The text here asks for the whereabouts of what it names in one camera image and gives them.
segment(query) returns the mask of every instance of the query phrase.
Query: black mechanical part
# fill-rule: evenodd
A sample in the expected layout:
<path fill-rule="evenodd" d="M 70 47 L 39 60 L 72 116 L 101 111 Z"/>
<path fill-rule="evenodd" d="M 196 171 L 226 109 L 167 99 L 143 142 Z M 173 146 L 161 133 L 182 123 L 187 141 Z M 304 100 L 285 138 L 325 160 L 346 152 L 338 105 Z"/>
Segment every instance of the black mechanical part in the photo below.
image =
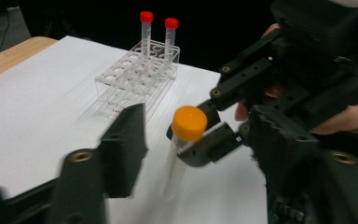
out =
<path fill-rule="evenodd" d="M 324 149 L 309 192 L 319 223 L 358 223 L 358 157 Z"/>
<path fill-rule="evenodd" d="M 179 152 L 177 157 L 189 166 L 201 167 L 210 161 L 217 162 L 241 145 L 241 138 L 224 123 Z"/>
<path fill-rule="evenodd" d="M 99 151 L 79 149 L 62 163 L 48 210 L 47 224 L 105 223 Z"/>
<path fill-rule="evenodd" d="M 145 105 L 124 109 L 101 138 L 97 150 L 101 155 L 104 191 L 109 198 L 130 196 L 147 152 Z"/>
<path fill-rule="evenodd" d="M 8 199 L 0 188 L 0 224 L 105 223 L 103 199 L 131 195 L 146 152 L 145 105 L 132 105 L 97 148 L 69 153 L 58 178 Z"/>
<path fill-rule="evenodd" d="M 249 121 L 243 125 L 248 126 L 244 138 L 270 187 L 284 197 L 299 197 L 318 164 L 319 141 L 265 105 L 255 105 Z"/>
<path fill-rule="evenodd" d="M 206 134 L 178 157 L 188 165 L 205 165 L 213 160 L 211 152 L 232 151 L 226 146 L 237 136 L 237 143 L 254 151 L 266 176 L 269 224 L 358 223 L 358 162 L 348 165 L 343 160 L 351 154 L 337 156 L 339 147 L 325 149 L 323 138 L 310 133 L 358 105 L 358 8 L 276 0 L 271 10 L 281 29 L 221 66 L 221 78 L 210 91 L 219 111 L 245 99 L 249 119 L 237 133 L 222 132 L 219 139 Z M 265 104 L 264 89 L 274 83 L 285 93 Z M 354 136 L 358 131 L 348 133 Z M 358 154 L 358 148 L 352 151 Z"/>

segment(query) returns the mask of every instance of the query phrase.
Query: orange cap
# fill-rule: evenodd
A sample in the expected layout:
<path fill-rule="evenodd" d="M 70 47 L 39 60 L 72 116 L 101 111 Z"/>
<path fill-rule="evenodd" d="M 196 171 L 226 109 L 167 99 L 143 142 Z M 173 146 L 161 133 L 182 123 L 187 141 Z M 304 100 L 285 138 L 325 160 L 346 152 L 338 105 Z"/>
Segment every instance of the orange cap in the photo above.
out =
<path fill-rule="evenodd" d="M 202 138 L 208 120 L 205 113 L 191 105 L 179 107 L 173 115 L 172 131 L 180 139 L 196 141 Z"/>

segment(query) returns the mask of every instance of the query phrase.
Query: wooden table edge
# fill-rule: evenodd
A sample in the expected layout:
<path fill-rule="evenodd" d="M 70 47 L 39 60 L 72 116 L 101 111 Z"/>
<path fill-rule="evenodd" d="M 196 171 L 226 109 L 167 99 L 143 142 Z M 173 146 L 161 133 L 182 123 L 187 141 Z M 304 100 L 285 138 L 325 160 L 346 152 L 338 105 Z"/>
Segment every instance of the wooden table edge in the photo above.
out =
<path fill-rule="evenodd" d="M 53 45 L 57 41 L 58 40 L 56 39 L 48 37 L 35 36 L 11 47 L 10 49 L 0 52 L 0 74 Z"/>

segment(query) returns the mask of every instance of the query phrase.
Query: centrifuge tube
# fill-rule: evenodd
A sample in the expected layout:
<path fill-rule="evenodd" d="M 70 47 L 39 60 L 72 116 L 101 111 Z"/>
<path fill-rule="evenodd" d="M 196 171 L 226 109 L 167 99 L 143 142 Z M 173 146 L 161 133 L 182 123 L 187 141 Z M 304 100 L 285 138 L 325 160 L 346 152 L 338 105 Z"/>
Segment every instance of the centrifuge tube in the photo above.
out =
<path fill-rule="evenodd" d="M 142 22 L 142 40 L 141 40 L 141 52 L 145 57 L 150 55 L 150 40 L 152 34 L 152 21 L 153 13 L 149 11 L 141 12 Z"/>
<path fill-rule="evenodd" d="M 172 62 L 173 49 L 175 45 L 176 29 L 178 28 L 178 20 L 176 18 L 167 18 L 165 20 L 165 52 L 164 57 L 168 63 Z"/>
<path fill-rule="evenodd" d="M 186 164 L 177 158 L 177 154 L 202 138 L 207 123 L 204 112 L 195 106 L 185 105 L 175 111 L 171 146 L 160 189 L 165 200 L 173 199 L 186 169 Z"/>

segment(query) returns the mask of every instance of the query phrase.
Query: robotic arm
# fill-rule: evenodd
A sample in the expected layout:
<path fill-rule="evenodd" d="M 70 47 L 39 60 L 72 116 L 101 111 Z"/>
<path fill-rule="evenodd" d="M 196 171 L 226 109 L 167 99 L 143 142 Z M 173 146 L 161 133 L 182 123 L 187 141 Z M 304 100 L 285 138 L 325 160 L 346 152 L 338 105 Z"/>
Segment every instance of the robotic arm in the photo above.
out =
<path fill-rule="evenodd" d="M 208 129 L 217 128 L 177 155 L 203 166 L 250 147 L 267 180 L 269 224 L 358 223 L 358 157 L 321 148 L 310 133 L 358 104 L 358 2 L 347 3 L 276 0 L 271 10 L 281 29 L 220 67 L 211 98 L 199 105 Z M 286 94 L 265 105 L 263 90 L 274 82 Z M 250 117 L 234 132 L 217 111 L 241 99 Z"/>

